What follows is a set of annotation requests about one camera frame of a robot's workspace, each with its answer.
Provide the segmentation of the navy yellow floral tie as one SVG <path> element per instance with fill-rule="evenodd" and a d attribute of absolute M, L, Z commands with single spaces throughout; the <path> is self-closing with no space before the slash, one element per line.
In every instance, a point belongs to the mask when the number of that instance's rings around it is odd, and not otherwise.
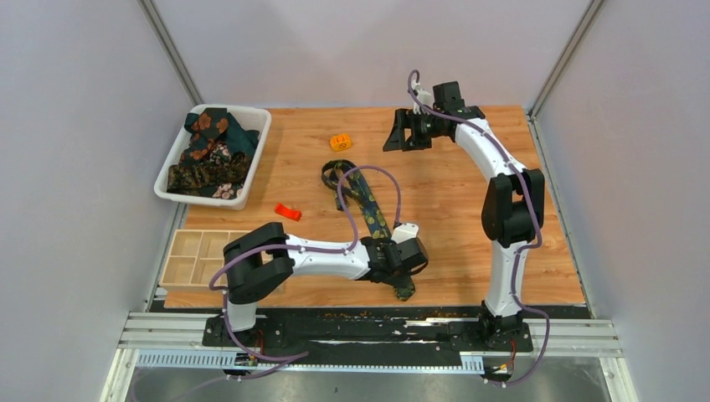
<path fill-rule="evenodd" d="M 353 162 L 345 159 L 329 161 L 322 166 L 321 180 L 334 192 L 338 210 L 343 211 L 344 206 L 348 206 L 348 201 L 354 201 L 358 205 L 374 244 L 392 244 L 392 232 L 367 180 L 359 171 L 350 173 L 343 181 L 343 202 L 337 195 L 337 185 L 341 176 L 355 167 Z M 401 302 L 406 302 L 415 293 L 415 285 L 410 274 L 404 274 L 401 269 L 389 268 L 387 262 L 380 263 L 365 275 L 365 278 L 375 283 L 390 285 L 394 289 L 395 297 Z"/>

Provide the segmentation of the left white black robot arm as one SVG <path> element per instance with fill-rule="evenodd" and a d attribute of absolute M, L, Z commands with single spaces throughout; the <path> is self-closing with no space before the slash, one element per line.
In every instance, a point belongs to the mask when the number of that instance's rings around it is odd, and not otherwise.
<path fill-rule="evenodd" d="M 224 335 L 237 346 L 250 344 L 258 303 L 292 276 L 339 276 L 408 289 L 409 278 L 429 263 L 418 233 L 415 224 L 398 224 L 390 237 L 338 243 L 287 234 L 272 222 L 232 240 L 223 248 L 223 268 L 209 283 L 215 290 L 218 279 L 227 281 Z"/>

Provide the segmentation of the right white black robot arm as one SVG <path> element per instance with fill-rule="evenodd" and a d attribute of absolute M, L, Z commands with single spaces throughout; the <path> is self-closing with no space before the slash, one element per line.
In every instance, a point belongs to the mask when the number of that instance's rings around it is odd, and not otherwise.
<path fill-rule="evenodd" d="M 487 180 L 481 225 L 492 245 L 491 280 L 481 304 L 478 338 L 499 349 L 522 331 L 522 285 L 527 253 L 542 244 L 545 177 L 520 163 L 494 134 L 485 114 L 467 106 L 457 82 L 427 91 L 419 71 L 411 72 L 410 109 L 397 109 L 385 152 L 429 149 L 436 137 L 448 137 L 463 149 Z"/>

